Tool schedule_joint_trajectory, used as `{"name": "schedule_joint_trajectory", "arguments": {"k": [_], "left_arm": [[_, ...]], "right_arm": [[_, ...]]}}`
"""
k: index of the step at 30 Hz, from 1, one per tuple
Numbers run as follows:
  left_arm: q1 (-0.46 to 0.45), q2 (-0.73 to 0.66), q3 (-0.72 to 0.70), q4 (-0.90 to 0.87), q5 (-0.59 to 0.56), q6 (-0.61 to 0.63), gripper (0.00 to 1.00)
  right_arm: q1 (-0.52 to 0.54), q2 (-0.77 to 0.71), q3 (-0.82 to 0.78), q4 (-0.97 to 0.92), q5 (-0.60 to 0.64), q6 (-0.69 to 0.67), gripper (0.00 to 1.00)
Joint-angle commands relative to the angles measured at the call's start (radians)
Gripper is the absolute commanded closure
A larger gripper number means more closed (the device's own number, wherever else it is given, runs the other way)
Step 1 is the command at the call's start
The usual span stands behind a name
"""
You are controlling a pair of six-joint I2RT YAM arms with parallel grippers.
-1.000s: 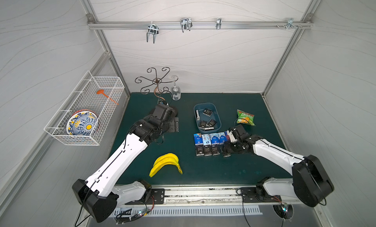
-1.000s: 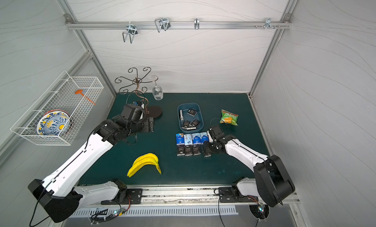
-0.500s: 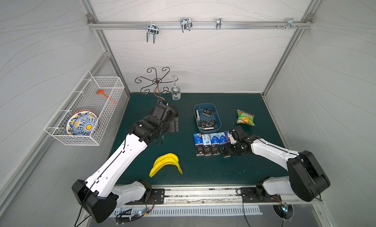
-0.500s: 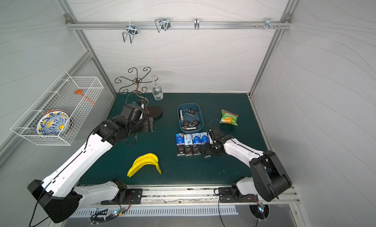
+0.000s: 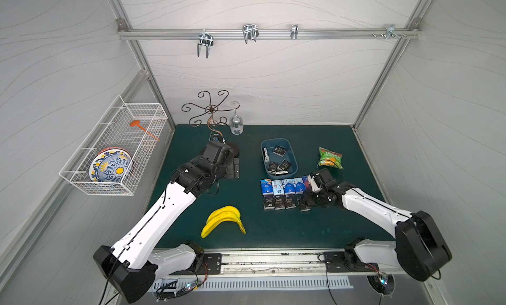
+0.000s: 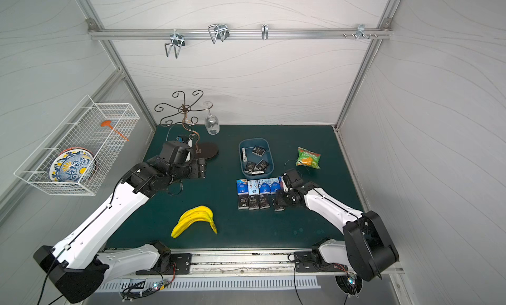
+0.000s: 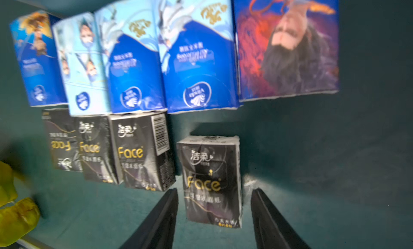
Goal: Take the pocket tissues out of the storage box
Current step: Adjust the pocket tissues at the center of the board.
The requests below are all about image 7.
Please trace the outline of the dark blue tissue pack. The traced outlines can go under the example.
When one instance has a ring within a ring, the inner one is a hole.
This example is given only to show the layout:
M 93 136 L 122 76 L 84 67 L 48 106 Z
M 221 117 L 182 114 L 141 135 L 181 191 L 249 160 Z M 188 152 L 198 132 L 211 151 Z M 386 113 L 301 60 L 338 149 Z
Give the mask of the dark blue tissue pack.
M 66 105 L 52 26 L 60 18 L 39 10 L 10 23 L 16 58 L 31 107 Z

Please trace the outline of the white blue tissue pack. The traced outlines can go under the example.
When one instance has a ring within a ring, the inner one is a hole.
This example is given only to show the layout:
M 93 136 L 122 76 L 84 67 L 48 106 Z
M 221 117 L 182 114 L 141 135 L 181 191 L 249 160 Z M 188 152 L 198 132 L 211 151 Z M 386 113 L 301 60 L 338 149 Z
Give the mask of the white blue tissue pack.
M 71 116 L 108 115 L 109 92 L 93 13 L 84 12 L 52 26 Z

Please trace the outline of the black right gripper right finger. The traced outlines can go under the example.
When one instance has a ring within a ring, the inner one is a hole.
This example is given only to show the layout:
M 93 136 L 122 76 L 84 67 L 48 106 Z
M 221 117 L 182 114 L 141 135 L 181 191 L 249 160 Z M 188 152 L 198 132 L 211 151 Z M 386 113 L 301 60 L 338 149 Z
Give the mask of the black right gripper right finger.
M 310 249 L 260 188 L 252 192 L 251 212 L 257 248 Z

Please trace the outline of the red blue tissue pack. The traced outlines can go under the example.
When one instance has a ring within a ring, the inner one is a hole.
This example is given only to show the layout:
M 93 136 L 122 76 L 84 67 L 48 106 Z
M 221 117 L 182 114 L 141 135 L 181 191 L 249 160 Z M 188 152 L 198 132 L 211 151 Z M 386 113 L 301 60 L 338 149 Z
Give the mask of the red blue tissue pack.
M 233 0 L 243 102 L 339 91 L 339 0 Z

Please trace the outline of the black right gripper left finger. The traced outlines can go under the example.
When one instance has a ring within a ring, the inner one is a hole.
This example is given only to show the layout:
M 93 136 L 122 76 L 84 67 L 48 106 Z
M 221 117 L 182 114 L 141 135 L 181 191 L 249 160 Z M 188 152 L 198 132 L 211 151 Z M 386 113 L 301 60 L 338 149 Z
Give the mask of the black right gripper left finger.
M 177 189 L 169 189 L 122 249 L 171 249 L 179 206 Z

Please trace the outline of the light blue tissue pack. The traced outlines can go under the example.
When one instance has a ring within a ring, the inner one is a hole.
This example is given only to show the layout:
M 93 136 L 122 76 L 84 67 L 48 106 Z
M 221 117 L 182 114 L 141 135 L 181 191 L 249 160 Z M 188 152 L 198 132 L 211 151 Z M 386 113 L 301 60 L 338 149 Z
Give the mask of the light blue tissue pack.
M 153 0 L 169 114 L 239 107 L 232 0 Z
M 166 110 L 153 0 L 118 0 L 94 12 L 113 114 Z

